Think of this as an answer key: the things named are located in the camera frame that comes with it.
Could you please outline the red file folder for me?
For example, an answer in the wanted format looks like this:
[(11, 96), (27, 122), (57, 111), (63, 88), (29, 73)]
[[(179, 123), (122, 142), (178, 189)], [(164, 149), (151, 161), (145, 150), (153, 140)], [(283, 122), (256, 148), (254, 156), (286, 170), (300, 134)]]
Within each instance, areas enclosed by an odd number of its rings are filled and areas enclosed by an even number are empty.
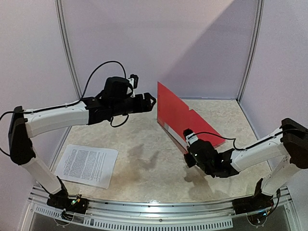
[(160, 82), (157, 83), (157, 122), (183, 149), (187, 147), (183, 131), (188, 128), (195, 133), (203, 131), (213, 133), (197, 137), (211, 142), (214, 147), (225, 142), (208, 122)]

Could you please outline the printed paper sheet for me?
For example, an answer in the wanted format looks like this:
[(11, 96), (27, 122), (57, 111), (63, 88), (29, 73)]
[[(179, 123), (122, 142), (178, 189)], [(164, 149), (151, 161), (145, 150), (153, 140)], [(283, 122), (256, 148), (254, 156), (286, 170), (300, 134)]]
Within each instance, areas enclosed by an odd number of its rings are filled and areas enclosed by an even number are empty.
[(54, 174), (65, 181), (107, 189), (117, 156), (115, 149), (69, 144)]

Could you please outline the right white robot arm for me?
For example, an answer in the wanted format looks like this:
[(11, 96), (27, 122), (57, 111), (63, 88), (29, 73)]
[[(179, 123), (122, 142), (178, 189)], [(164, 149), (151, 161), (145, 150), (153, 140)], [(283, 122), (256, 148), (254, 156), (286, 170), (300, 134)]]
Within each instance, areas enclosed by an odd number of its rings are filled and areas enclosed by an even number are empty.
[(184, 130), (183, 135), (187, 166), (198, 166), (213, 178), (229, 178), (261, 162), (282, 157), (276, 168), (260, 180), (257, 193), (249, 198), (253, 210), (259, 210), (267, 203), (267, 196), (273, 196), (293, 175), (308, 167), (308, 129), (290, 118), (283, 119), (279, 128), (255, 143), (220, 153), (191, 129)]

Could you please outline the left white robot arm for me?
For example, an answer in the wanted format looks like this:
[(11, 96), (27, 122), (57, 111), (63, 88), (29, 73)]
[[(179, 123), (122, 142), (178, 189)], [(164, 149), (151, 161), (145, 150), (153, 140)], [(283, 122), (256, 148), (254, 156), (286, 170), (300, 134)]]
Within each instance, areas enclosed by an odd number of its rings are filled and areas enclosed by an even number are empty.
[(109, 77), (104, 89), (95, 97), (82, 98), (76, 102), (25, 110), (14, 109), (8, 133), (9, 156), (17, 165), (26, 169), (61, 208), (71, 205), (62, 181), (38, 158), (31, 138), (49, 131), (79, 125), (94, 125), (105, 120), (112, 122), (116, 116), (152, 111), (156, 98), (150, 93), (135, 94), (138, 76)]

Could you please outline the aluminium front rail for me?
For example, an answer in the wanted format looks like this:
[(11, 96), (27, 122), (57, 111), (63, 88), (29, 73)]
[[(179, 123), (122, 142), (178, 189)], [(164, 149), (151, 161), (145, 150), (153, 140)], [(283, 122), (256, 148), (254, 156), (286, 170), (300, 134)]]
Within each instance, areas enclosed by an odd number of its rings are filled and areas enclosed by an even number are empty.
[(278, 207), (264, 222), (251, 224), (236, 214), (232, 199), (192, 203), (137, 203), (90, 199), (86, 214), (61, 218), (61, 210), (47, 206), (39, 186), (33, 186), (21, 226), (23, 231), (299, 231), (287, 187), (281, 188)]

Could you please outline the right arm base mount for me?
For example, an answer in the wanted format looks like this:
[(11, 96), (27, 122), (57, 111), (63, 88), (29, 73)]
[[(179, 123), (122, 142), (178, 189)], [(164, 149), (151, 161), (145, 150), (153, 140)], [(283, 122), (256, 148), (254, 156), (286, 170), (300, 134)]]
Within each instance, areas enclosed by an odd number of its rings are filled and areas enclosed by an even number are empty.
[(273, 196), (263, 194), (234, 199), (232, 207), (235, 214), (244, 214), (263, 210), (273, 205)]

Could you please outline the left aluminium corner post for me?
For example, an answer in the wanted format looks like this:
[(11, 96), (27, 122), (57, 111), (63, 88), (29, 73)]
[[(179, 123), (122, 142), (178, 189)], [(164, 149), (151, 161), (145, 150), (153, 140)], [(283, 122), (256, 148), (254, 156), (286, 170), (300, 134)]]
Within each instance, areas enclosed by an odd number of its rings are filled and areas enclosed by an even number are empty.
[(82, 89), (80, 86), (80, 82), (77, 77), (76, 68), (73, 61), (73, 55), (70, 48), (69, 38), (68, 38), (68, 32), (66, 29), (65, 24), (65, 18), (64, 18), (64, 7), (63, 7), (63, 1), (62, 0), (55, 0), (55, 8), (57, 13), (57, 19), (60, 29), (60, 36), (63, 43), (64, 48), (64, 54), (67, 61), (70, 77), (73, 82), (73, 86), (76, 92), (77, 97), (80, 99), (82, 96)]

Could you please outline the aluminium corner post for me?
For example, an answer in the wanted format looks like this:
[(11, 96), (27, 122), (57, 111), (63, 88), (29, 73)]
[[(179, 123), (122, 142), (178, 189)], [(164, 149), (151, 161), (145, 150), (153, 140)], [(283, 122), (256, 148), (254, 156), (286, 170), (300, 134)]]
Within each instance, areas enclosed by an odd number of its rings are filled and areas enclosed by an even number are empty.
[(80, 99), (82, 96), (82, 89), (80, 86), (80, 82), (77, 77), (76, 68), (73, 61), (73, 55), (70, 48), (69, 38), (68, 38), (68, 32), (66, 29), (65, 24), (65, 18), (64, 18), (64, 7), (63, 7), (63, 1), (62, 0), (55, 0), (55, 8), (57, 13), (57, 19), (60, 29), (60, 36), (63, 43), (64, 48), (64, 54), (67, 61), (70, 77), (73, 82), (73, 86), (76, 92), (77, 97)]
[(253, 64), (254, 55), (257, 49), (257, 41), (258, 41), (258, 37), (260, 33), (263, 8), (264, 8), (264, 0), (258, 0), (257, 7), (256, 7), (256, 13), (255, 13), (254, 26), (253, 26), (253, 31), (252, 31), (252, 37), (251, 37), (250, 46), (249, 46), (248, 58), (247, 58), (247, 62), (246, 62), (245, 69), (244, 69), (244, 76), (241, 81), (241, 84), (240, 84), (240, 87), (237, 93), (237, 98), (236, 98), (236, 101), (238, 104), (240, 104), (243, 98), (244, 91), (245, 91), (245, 88), (248, 82), (249, 74), (251, 71), (251, 67)]

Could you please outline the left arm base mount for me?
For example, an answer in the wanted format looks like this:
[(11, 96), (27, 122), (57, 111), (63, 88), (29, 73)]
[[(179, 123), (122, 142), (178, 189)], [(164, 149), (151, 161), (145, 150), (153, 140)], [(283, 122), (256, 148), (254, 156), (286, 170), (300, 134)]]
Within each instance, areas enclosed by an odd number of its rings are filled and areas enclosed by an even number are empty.
[(65, 209), (67, 212), (85, 214), (89, 206), (89, 200), (79, 195), (70, 199), (67, 194), (59, 192), (49, 195), (47, 205), (57, 209)]

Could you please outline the right aluminium corner post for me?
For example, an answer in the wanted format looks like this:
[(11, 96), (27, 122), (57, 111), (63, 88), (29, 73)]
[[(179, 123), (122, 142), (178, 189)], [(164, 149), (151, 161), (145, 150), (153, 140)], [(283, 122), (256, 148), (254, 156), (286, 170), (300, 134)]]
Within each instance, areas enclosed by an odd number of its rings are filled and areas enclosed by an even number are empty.
[(237, 98), (236, 98), (236, 101), (238, 104), (240, 104), (243, 98), (244, 91), (245, 91), (245, 88), (248, 82), (249, 74), (251, 71), (251, 67), (253, 64), (254, 55), (257, 49), (257, 41), (258, 41), (258, 37), (260, 33), (263, 8), (264, 8), (264, 0), (258, 0), (257, 7), (256, 7), (256, 13), (255, 13), (254, 26), (253, 26), (253, 31), (252, 31), (252, 37), (251, 37), (250, 46), (249, 46), (248, 58), (247, 58), (247, 62), (246, 62), (245, 69), (244, 69), (244, 76), (241, 81), (241, 84), (240, 84), (240, 87), (237, 93)]

